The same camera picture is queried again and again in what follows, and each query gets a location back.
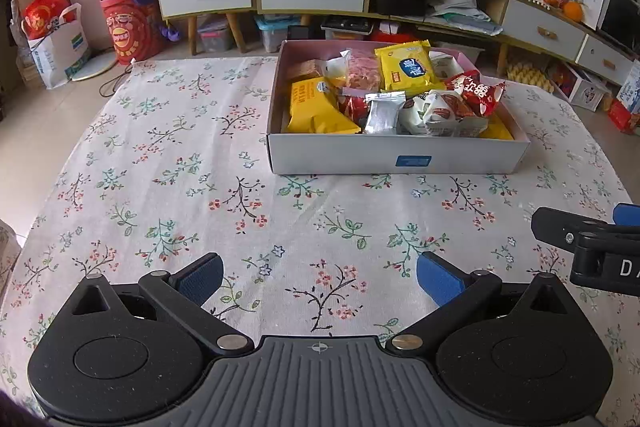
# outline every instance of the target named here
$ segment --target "wooden cabinet leg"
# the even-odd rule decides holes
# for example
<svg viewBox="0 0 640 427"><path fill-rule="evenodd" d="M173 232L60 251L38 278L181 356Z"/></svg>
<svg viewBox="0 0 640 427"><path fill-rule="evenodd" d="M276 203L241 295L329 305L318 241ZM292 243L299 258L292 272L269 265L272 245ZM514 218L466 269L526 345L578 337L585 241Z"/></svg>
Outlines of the wooden cabinet leg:
<svg viewBox="0 0 640 427"><path fill-rule="evenodd" d="M189 17L189 51L191 52L191 56L198 53L198 18L197 17Z"/></svg>
<svg viewBox="0 0 640 427"><path fill-rule="evenodd" d="M509 45L506 42L503 42L500 44L500 52L498 53L498 78L504 77L504 73L507 71L507 55L509 55Z"/></svg>
<svg viewBox="0 0 640 427"><path fill-rule="evenodd" d="M226 14L226 20L229 22L229 27L231 28L231 32L234 35L234 39L236 40L236 46L238 46L240 53L246 53L246 46L244 45L244 37L242 36L242 32L240 31L240 25L238 23L238 14L234 12L229 12Z"/></svg>

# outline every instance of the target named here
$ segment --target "gift bag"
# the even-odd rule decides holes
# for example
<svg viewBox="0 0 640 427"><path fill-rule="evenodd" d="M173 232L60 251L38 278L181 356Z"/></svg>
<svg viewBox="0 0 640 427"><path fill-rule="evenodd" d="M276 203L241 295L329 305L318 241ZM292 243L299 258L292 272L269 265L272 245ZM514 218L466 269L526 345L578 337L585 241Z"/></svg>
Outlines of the gift bag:
<svg viewBox="0 0 640 427"><path fill-rule="evenodd" d="M69 8L68 0L33 0L24 10L24 34L28 39L46 36L58 25L58 18L66 8Z"/></svg>
<svg viewBox="0 0 640 427"><path fill-rule="evenodd" d="M47 89L66 84L89 60L91 49L82 31L80 9L79 4L66 8L59 26L44 38L29 40L33 61Z"/></svg>

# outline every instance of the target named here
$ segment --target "cable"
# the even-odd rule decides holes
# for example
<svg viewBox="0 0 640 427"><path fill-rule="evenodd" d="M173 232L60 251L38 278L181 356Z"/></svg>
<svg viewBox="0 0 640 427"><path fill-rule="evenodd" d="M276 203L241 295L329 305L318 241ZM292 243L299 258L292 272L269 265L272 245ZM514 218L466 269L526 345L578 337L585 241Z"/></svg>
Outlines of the cable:
<svg viewBox="0 0 640 427"><path fill-rule="evenodd" d="M98 88L98 92L100 92L100 96L103 97L103 98L111 98L114 94L116 94L116 91L118 90L118 88L124 82L123 77L128 75L129 73L131 73L132 70L133 70L133 64L130 64L129 66L124 68L124 71L122 73L120 73L118 76L112 78L111 80L107 80L104 84L102 84ZM106 94L104 92L102 92L102 90L105 87L109 86L111 83L113 83L113 85L109 87L109 90L111 92L109 92L109 90L107 90Z"/></svg>

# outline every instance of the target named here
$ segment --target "screw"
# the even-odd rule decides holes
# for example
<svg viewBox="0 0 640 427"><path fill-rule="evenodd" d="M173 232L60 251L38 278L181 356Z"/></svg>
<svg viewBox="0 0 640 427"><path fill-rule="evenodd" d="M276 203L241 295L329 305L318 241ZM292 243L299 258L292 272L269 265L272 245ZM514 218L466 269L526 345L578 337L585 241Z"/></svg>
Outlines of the screw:
<svg viewBox="0 0 640 427"><path fill-rule="evenodd" d="M242 349L249 342L242 335L223 335L218 339L218 347L232 351L234 349Z"/></svg>
<svg viewBox="0 0 640 427"><path fill-rule="evenodd" d="M410 351L412 349L418 349L422 345L422 339L416 335L398 335L391 339L391 344L393 344L396 349Z"/></svg>

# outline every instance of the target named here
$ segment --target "small box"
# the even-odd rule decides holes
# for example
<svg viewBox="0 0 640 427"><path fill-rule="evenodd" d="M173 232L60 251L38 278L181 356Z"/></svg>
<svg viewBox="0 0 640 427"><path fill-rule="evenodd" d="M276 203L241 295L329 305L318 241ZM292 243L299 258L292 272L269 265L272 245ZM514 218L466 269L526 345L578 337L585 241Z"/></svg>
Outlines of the small box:
<svg viewBox="0 0 640 427"><path fill-rule="evenodd" d="M353 41L352 49L372 52L386 42ZM509 174L530 145L506 106L496 111L513 140L424 136L367 136L346 134L290 134L289 68L304 60L329 60L340 56L340 41L284 41L271 88L267 123L267 149L274 174ZM436 48L452 55L462 68L474 67L455 50ZM492 83L489 78L483 80Z"/></svg>
<svg viewBox="0 0 640 427"><path fill-rule="evenodd" d="M595 111L602 97L610 93L600 79L565 62L557 62L547 73L567 102L590 111Z"/></svg>
<svg viewBox="0 0 640 427"><path fill-rule="evenodd" d="M617 98L629 113L640 113L640 61L634 61L631 72L625 83L622 84Z"/></svg>

